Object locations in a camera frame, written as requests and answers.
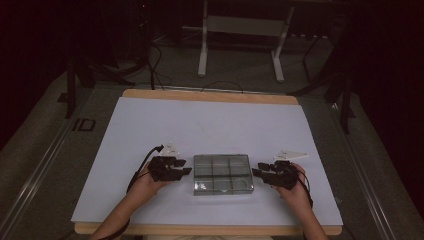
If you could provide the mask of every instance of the floor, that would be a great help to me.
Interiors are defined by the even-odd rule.
[[[285,94],[309,84],[302,57],[311,41],[290,38],[281,57],[285,82],[273,75],[270,47],[258,42],[228,44],[229,35],[212,36],[208,68],[197,76],[199,33],[187,32],[175,46],[158,37],[150,54],[158,61],[158,91],[202,89]],[[325,63],[332,45],[321,39],[307,58],[310,74]],[[148,88],[150,72],[126,76]],[[86,239],[73,232],[70,218],[101,144],[117,99],[127,88],[98,75],[94,89],[78,87],[78,108],[64,119],[66,74],[55,80],[30,116],[0,153],[1,239]],[[408,197],[378,135],[354,95],[350,134],[338,123],[339,111],[324,101],[326,88],[299,97],[333,189],[343,232],[331,239],[423,239],[424,223]],[[95,119],[93,131],[73,129],[78,119]],[[301,236],[276,239],[302,239]]]

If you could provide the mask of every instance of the black cable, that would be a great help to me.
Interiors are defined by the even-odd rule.
[[[146,164],[147,159],[149,159],[150,155],[152,155],[152,153],[154,151],[158,151],[158,152],[162,151],[163,148],[164,148],[164,146],[163,145],[160,145],[160,146],[154,147],[152,150],[150,150],[150,152],[146,155],[146,157],[144,158],[143,162],[141,163],[140,168],[138,168],[137,172],[135,172],[134,175],[133,175],[133,177],[131,178],[131,181],[128,184],[128,187],[127,187],[127,192],[130,190],[130,188],[132,187],[132,185],[134,184],[134,182],[137,180],[138,174],[140,174],[140,171],[143,169],[143,167]]]
[[[137,179],[139,179],[139,178],[141,178],[141,177],[143,177],[144,175],[147,175],[147,174],[149,174],[150,172],[146,172],[146,173],[143,173],[143,174],[141,174],[140,176],[138,176],[137,177]]]
[[[159,85],[161,86],[162,90],[164,90],[164,91],[165,91],[165,88],[163,87],[162,81],[158,78],[158,76],[157,76],[157,75],[156,75],[156,78],[158,79],[158,83],[159,83]]]
[[[79,52],[79,55],[81,56],[81,59],[85,61],[88,65],[90,65],[92,68],[96,69],[99,73],[103,74],[106,77],[109,77],[110,79],[118,82],[121,85],[134,85],[132,82],[128,82],[127,80],[121,78],[117,73],[109,70],[108,68],[104,67],[103,65],[98,64],[93,59],[84,56],[82,52]]]
[[[155,90],[155,78],[153,75],[152,65],[150,64],[150,60],[147,60],[147,66],[149,66],[150,70],[150,88],[152,90]]]
[[[159,76],[161,76],[161,77],[164,77],[164,78],[168,79],[168,80],[169,80],[169,82],[167,83],[167,85],[171,85],[171,84],[172,84],[173,79],[172,79],[171,77],[165,76],[165,75],[160,74],[160,73],[158,73],[158,72],[156,72],[156,71],[155,71],[155,75],[156,75],[156,77],[158,78],[158,80],[159,80]]]
[[[231,82],[231,81],[216,81],[216,82],[210,83],[210,84],[208,84],[208,85],[204,86],[204,87],[202,88],[202,90],[200,90],[200,92],[203,92],[203,90],[205,90],[205,88],[207,88],[207,87],[209,87],[209,86],[211,86],[211,85],[214,85],[214,84],[216,84],[216,83],[221,83],[221,82],[232,83],[232,84],[234,84],[234,85],[236,85],[236,86],[238,86],[238,87],[240,88],[240,91],[241,91],[241,93],[242,93],[242,94],[244,93],[244,92],[243,92],[243,88],[242,88],[239,84],[237,84],[237,83],[235,83],[235,82]]]
[[[305,177],[306,183],[308,184],[308,191],[310,192],[311,191],[311,186],[309,185],[309,179],[306,177],[306,175],[303,172],[300,172],[300,173]]]
[[[155,65],[153,66],[153,69],[151,70],[152,71],[152,74],[155,74],[156,75],[156,67],[158,66],[158,64],[159,64],[159,61],[160,61],[160,59],[162,58],[162,51],[160,50],[160,48],[158,48],[156,45],[154,45],[153,43],[152,43],[152,47],[153,48],[155,48],[158,52],[159,52],[159,57],[158,57],[158,60],[156,60],[156,63],[155,63]],[[162,85],[162,82],[160,81],[160,79],[156,76],[156,78],[158,79],[158,82],[159,82],[159,84],[160,84],[160,86],[162,87],[162,90],[165,90],[165,88],[163,87],[163,85]]]
[[[128,68],[128,69],[122,69],[122,72],[121,72],[121,70],[110,70],[110,71],[114,72],[115,74],[117,74],[119,76],[122,76],[123,79],[125,79],[126,81],[128,81],[128,79],[133,78],[133,77],[137,76],[138,74],[140,74],[141,72],[143,72],[144,66],[143,65],[139,65],[137,67],[134,66],[134,69],[130,69],[130,68]],[[93,68],[93,67],[90,67],[90,70],[92,70],[92,71],[94,71],[96,73],[99,73],[99,74],[103,74],[103,72],[101,72],[98,69]]]
[[[306,194],[308,195],[309,204],[311,204],[311,208],[313,208],[313,206],[314,206],[314,201],[312,200],[310,190],[308,189],[308,187],[306,187],[305,183],[304,183],[304,182],[302,182],[302,180],[300,180],[300,178],[299,178],[299,177],[297,178],[297,181],[299,181],[299,182],[300,182],[300,184],[302,185],[303,189],[305,189],[305,192],[306,192]]]
[[[128,74],[134,73],[134,72],[142,69],[144,67],[144,65],[145,64],[143,63],[142,60],[138,60],[138,61],[135,61],[134,66],[131,66],[131,67],[128,67],[128,68],[125,68],[125,69],[117,70],[116,73],[120,74],[120,75],[128,75]]]

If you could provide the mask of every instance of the forearm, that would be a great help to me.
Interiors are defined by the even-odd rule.
[[[128,198],[123,198],[118,205],[107,216],[103,223],[97,228],[90,239],[101,239],[118,232],[130,219],[137,209]]]
[[[304,209],[296,213],[303,228],[303,232],[308,240],[328,239],[321,224],[316,218],[312,209]]]

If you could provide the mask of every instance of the hand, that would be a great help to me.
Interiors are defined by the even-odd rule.
[[[159,189],[170,184],[171,182],[153,181],[151,174],[148,172],[150,162],[146,163],[143,170],[138,174],[138,179],[134,182],[127,195],[126,200],[131,202],[135,208],[139,208],[154,197]]]
[[[299,174],[299,179],[305,183],[305,170],[295,163],[292,163],[292,165],[301,172]],[[300,182],[297,182],[291,190],[276,186],[273,186],[273,188],[277,190],[277,192],[280,194],[280,197],[286,201],[287,205],[300,220],[306,239],[328,239],[328,237],[325,235],[324,229],[321,227],[318,219],[312,211],[308,193]]]
[[[120,230],[139,207],[147,203],[162,187],[170,182],[155,182],[147,170],[150,162],[139,173],[127,195],[116,205],[105,221],[97,228],[90,239],[110,236]]]
[[[292,163],[294,167],[301,173],[299,174],[299,179],[303,183],[305,182],[305,170],[298,164]],[[312,207],[309,202],[308,193],[305,191],[304,187],[300,182],[297,182],[296,185],[291,189],[287,190],[283,187],[272,186],[280,194],[280,197],[286,201],[288,206],[292,211],[297,215],[301,214],[299,211],[303,210],[312,210]]]

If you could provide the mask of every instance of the metal frame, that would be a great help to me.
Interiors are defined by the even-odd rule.
[[[287,32],[293,17],[294,7],[290,7],[285,21],[263,20],[251,18],[236,18],[208,15],[208,0],[203,1],[202,48],[200,51],[199,77],[206,76],[208,58],[208,32],[226,32],[278,37],[278,45],[271,52],[277,82],[283,82],[280,54],[287,37]]]

